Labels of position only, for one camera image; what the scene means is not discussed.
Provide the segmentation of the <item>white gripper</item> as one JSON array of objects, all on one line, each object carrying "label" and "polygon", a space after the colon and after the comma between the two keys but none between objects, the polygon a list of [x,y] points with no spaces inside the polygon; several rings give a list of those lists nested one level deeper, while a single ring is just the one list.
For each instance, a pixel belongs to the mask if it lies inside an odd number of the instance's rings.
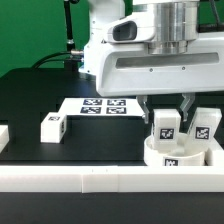
[{"label": "white gripper", "polygon": [[146,124],[145,95],[183,93],[186,122],[190,92],[224,90],[224,27],[199,32],[194,13],[134,12],[104,27],[95,74],[100,95],[137,96]]}]

